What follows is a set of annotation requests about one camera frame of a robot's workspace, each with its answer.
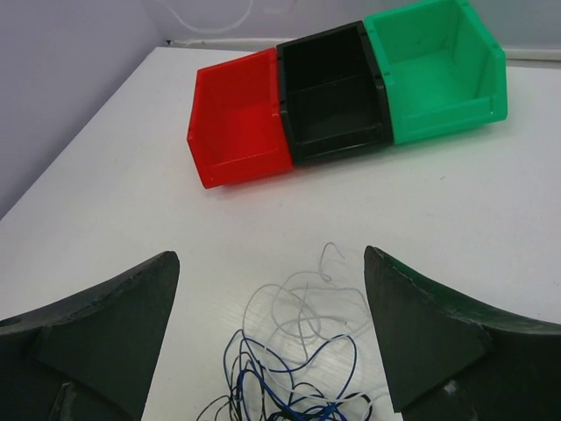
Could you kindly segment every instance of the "black storage bin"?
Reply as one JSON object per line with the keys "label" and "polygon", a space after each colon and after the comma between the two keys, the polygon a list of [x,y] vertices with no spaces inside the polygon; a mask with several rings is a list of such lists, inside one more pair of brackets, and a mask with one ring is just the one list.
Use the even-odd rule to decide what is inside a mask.
{"label": "black storage bin", "polygon": [[386,86],[364,24],[277,46],[280,112],[295,165],[392,145]]}

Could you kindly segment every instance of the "tangled wires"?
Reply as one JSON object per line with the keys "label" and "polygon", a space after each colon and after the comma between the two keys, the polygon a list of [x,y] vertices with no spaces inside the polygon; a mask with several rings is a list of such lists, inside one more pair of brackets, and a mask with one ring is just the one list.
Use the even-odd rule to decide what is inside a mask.
{"label": "tangled wires", "polygon": [[[221,415],[235,421],[373,419],[373,403],[387,393],[385,385],[364,392],[364,382],[357,379],[365,371],[359,370],[357,338],[373,334],[372,320],[360,290],[337,286],[324,273],[330,246],[343,258],[328,243],[317,271],[298,272],[282,285],[267,284],[255,291],[245,307],[242,328],[224,350],[229,393],[212,401],[197,421],[217,421]],[[334,294],[347,297],[334,301]],[[269,298],[266,303],[259,301],[263,296]],[[321,303],[327,311],[320,310]],[[359,321],[337,314],[335,306],[354,310]],[[291,309],[297,310],[296,317],[286,317]],[[263,317],[264,311],[270,320]],[[261,340],[260,332],[271,333]]]}

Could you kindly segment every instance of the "white wire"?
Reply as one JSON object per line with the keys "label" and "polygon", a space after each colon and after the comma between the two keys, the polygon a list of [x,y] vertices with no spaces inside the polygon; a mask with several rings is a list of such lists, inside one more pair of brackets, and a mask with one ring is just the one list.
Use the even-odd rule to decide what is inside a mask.
{"label": "white wire", "polygon": [[250,13],[252,12],[252,7],[253,7],[253,0],[249,0],[249,4],[247,5],[247,10],[245,11],[244,16],[242,16],[240,19],[238,19],[236,22],[234,22],[231,25],[225,26],[223,28],[213,29],[213,28],[197,28],[196,26],[192,26],[192,25],[188,24],[187,22],[185,22],[181,18],[181,16],[179,16],[177,14],[177,12],[169,4],[167,4],[167,2],[165,0],[155,0],[155,1],[156,1],[156,3],[159,3],[162,6],[164,6],[167,9],[167,11],[169,11],[174,16],[174,18],[183,27],[185,27],[185,28],[187,28],[190,31],[195,32],[195,33],[214,34],[214,35],[217,35],[217,34],[220,34],[220,33],[225,33],[225,32],[228,32],[228,31],[231,31],[233,29],[238,28],[240,25],[242,25],[247,20]]}
{"label": "white wire", "polygon": [[[296,389],[292,389],[288,386],[286,386],[285,384],[283,384],[282,382],[280,382],[279,380],[277,380],[277,377],[279,377],[280,375],[286,375],[286,373],[275,373],[274,370],[272,370],[268,364],[267,361],[268,359],[271,357],[271,353],[274,352],[274,350],[271,347],[271,343],[273,341],[273,338],[280,332],[284,333],[285,335],[289,336],[290,338],[293,339],[297,339],[300,344],[302,345],[302,350],[304,352],[304,356],[305,359],[304,361],[302,360],[294,360],[294,359],[289,359],[285,356],[282,357],[283,361],[285,362],[289,362],[289,363],[293,363],[296,364],[298,366],[301,366],[303,364],[312,364],[313,361],[311,361],[309,358],[309,351],[308,348],[306,346],[306,340],[307,339],[321,339],[324,341],[324,343],[327,343],[329,345],[329,343],[331,342],[335,342],[338,340],[344,340],[344,339],[348,339],[351,336],[354,335],[358,335],[360,334],[360,331],[362,331],[363,329],[365,329],[367,326],[371,326],[373,328],[373,324],[372,324],[372,320],[370,317],[370,311],[368,310],[368,304],[366,301],[366,298],[364,297],[364,294],[356,288],[351,288],[351,287],[338,287],[334,284],[332,284],[331,282],[333,282],[333,279],[331,278],[331,276],[327,275],[324,273],[323,271],[323,262],[324,262],[324,258],[325,258],[325,254],[327,249],[332,246],[336,252],[338,253],[338,255],[344,259],[344,256],[341,254],[341,252],[338,250],[337,246],[334,243],[327,243],[325,245],[325,247],[322,250],[322,254],[320,257],[320,261],[319,261],[319,265],[318,265],[318,271],[301,271],[301,272],[297,272],[295,274],[290,275],[286,281],[284,281],[281,285],[279,284],[273,284],[273,283],[269,283],[266,285],[263,285],[262,287],[258,288],[250,297],[247,305],[245,306],[244,309],[244,316],[242,319],[242,330],[245,332],[246,336],[247,336],[247,330],[245,329],[246,327],[246,319],[247,319],[247,313],[251,307],[251,304],[253,302],[253,300],[255,299],[255,297],[259,294],[260,291],[262,291],[263,289],[270,289],[270,288],[274,288],[276,289],[276,293],[273,296],[273,302],[271,304],[271,318],[273,320],[273,323],[275,324],[276,328],[274,329],[274,331],[271,333],[271,335],[269,336],[269,338],[267,339],[267,341],[263,344],[263,349],[262,349],[262,361],[260,362],[262,367],[265,369],[266,373],[268,374],[268,376],[271,378],[271,380],[280,388],[286,390],[289,393],[301,396],[301,397],[307,397],[309,399],[315,399],[317,401],[320,402],[325,402],[325,403],[346,403],[352,400],[356,400],[359,399],[360,396],[354,396],[352,398],[321,398],[318,397],[317,395],[312,395],[312,394],[305,394],[302,393],[300,390],[296,390]],[[323,282],[325,283],[329,283],[329,286],[314,286],[314,285],[310,285],[309,282],[306,282],[305,286],[301,286],[301,287],[293,287],[291,289],[287,288],[287,284],[293,280],[296,276],[300,276],[300,275],[317,275]],[[296,291],[303,291],[303,296],[300,297],[296,294]],[[332,292],[356,292],[357,294],[359,294],[359,296],[362,299],[362,310],[365,313],[365,321],[359,324],[359,327],[352,329],[351,327],[349,327],[348,325],[348,320],[338,317],[338,316],[332,316],[332,315],[320,315],[316,309],[308,302],[306,302],[306,298],[308,296],[308,293],[310,291],[313,290],[319,290],[319,291],[332,291]],[[291,318],[288,321],[285,322],[279,322],[279,320],[277,319],[277,317],[275,316],[275,305],[276,302],[279,300],[279,295],[281,293],[281,291],[284,291],[286,294],[288,294],[289,297],[293,298],[295,300],[295,303],[298,306],[298,315],[296,318]],[[338,323],[340,323],[342,325],[342,327],[344,327],[345,329],[348,329],[349,331],[341,334],[340,336],[337,336],[335,338],[333,337],[326,337],[324,335],[322,335],[322,320],[331,320],[331,321],[336,321]],[[302,331],[302,322],[306,323],[309,327],[309,329],[311,330],[311,334],[304,334]],[[298,329],[298,333],[292,333],[289,329],[285,328],[285,326],[288,325],[294,325],[296,324],[297,329]],[[372,394],[376,391],[379,391],[381,389],[384,389],[387,385],[385,383],[382,383],[381,385],[377,385],[374,389],[366,392],[366,395]],[[370,406],[373,404],[373,402],[380,398],[381,396],[384,396],[385,394],[387,394],[387,392],[382,393],[381,395],[377,396],[375,399],[372,400],[372,403],[370,403],[370,405],[368,406],[368,408],[366,409],[365,412],[365,416],[367,414],[367,412],[369,411]]]}

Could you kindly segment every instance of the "red storage bin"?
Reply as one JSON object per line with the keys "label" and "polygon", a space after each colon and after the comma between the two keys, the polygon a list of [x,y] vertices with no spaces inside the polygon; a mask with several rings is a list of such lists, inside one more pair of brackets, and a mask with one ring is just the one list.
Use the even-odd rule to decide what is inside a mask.
{"label": "red storage bin", "polygon": [[274,48],[199,70],[187,142],[206,189],[293,168]]}

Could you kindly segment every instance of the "blue wire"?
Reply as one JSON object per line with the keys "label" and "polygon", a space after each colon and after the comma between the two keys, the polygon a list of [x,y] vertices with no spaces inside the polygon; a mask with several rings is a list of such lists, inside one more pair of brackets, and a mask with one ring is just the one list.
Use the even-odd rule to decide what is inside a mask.
{"label": "blue wire", "polygon": [[[228,373],[228,366],[227,366],[227,354],[229,352],[229,350],[231,349],[231,347],[234,344],[234,341],[239,338],[241,336],[241,338],[239,339],[239,347],[238,347],[238,355],[236,356],[233,364],[232,364],[232,369],[231,369],[231,373]],[[249,338],[245,335],[245,332],[242,329],[237,330],[231,337],[230,341],[228,342],[228,345],[226,346],[226,348],[224,349],[224,355],[223,355],[223,368],[224,368],[224,376],[226,378],[226,383],[228,384],[228,387],[230,389],[231,392],[231,405],[234,405],[234,410],[235,410],[235,418],[234,419],[239,419],[239,421],[241,421],[241,415],[242,415],[242,410],[243,413],[245,415],[245,417],[247,419],[250,419],[250,414],[249,414],[249,410],[247,408],[246,405],[246,401],[245,401],[245,394],[244,394],[244,381],[247,375],[252,375],[254,376],[258,381],[259,381],[259,386],[261,387],[262,390],[262,408],[261,408],[261,416],[260,419],[264,419],[264,417],[266,418],[266,421],[273,421],[275,419],[281,419],[280,417],[286,419],[287,416],[290,416],[291,419],[295,420],[295,421],[311,421],[313,419],[318,420],[318,421],[347,421],[346,416],[341,412],[341,410],[339,409],[339,407],[341,406],[342,403],[330,403],[330,402],[326,402],[325,404],[317,404],[314,406],[311,406],[309,408],[307,408],[305,411],[303,412],[298,412],[296,410],[294,410],[293,408],[295,407],[295,405],[297,405],[298,403],[304,403],[309,399],[312,399],[313,397],[320,397],[325,399],[324,394],[318,390],[315,386],[306,383],[306,382],[301,382],[296,384],[295,383],[295,378],[294,378],[294,373],[302,370],[303,368],[305,368],[306,366],[308,366],[308,364],[310,364],[316,357],[317,355],[330,343],[332,343],[334,340],[336,339],[342,339],[342,338],[346,338],[348,340],[351,341],[352,344],[352,348],[353,348],[353,362],[352,362],[352,369],[351,372],[349,373],[349,376],[347,377],[346,382],[344,383],[344,386],[341,388],[341,390],[339,391],[336,400],[339,400],[342,398],[342,396],[344,395],[345,391],[348,389],[351,381],[352,381],[352,377],[355,374],[356,371],[356,367],[357,367],[357,359],[358,359],[358,350],[357,350],[357,346],[355,341],[346,335],[337,335],[335,337],[333,337],[331,340],[327,340],[325,341],[323,344],[321,344],[314,353],[312,353],[312,355],[308,358],[307,361],[305,361],[304,363],[302,363],[299,366],[296,367],[289,367],[288,364],[282,359],[282,357],[280,357],[275,351],[267,348],[266,349],[266,353],[269,353],[270,355],[272,355],[283,367],[283,369],[271,369],[269,368],[268,371],[271,373],[276,373],[276,374],[285,374],[288,375],[288,378],[290,380],[290,388],[291,391],[288,395],[288,401],[285,403],[277,394],[276,392],[267,384],[266,380],[265,380],[265,368],[266,366],[261,362],[261,360],[259,358],[257,358],[257,356],[255,355],[255,352],[252,349],[252,345],[254,346],[259,346],[261,347],[263,350],[265,350],[265,346],[263,344],[261,344],[260,342],[258,342],[255,339]],[[239,366],[239,371],[237,372],[237,375],[235,376],[236,379],[234,381],[234,372],[236,371],[236,366]],[[298,386],[301,385],[309,385],[310,387],[312,387],[317,393],[316,394],[312,394],[309,396],[302,396],[299,397],[297,399],[294,399],[295,397],[295,389]],[[266,415],[266,408],[265,408],[265,404],[266,404],[266,395],[269,397],[269,399],[271,399],[271,401],[274,403],[274,405],[280,410],[280,412],[275,412],[273,414],[271,414],[270,417],[267,417]]]}

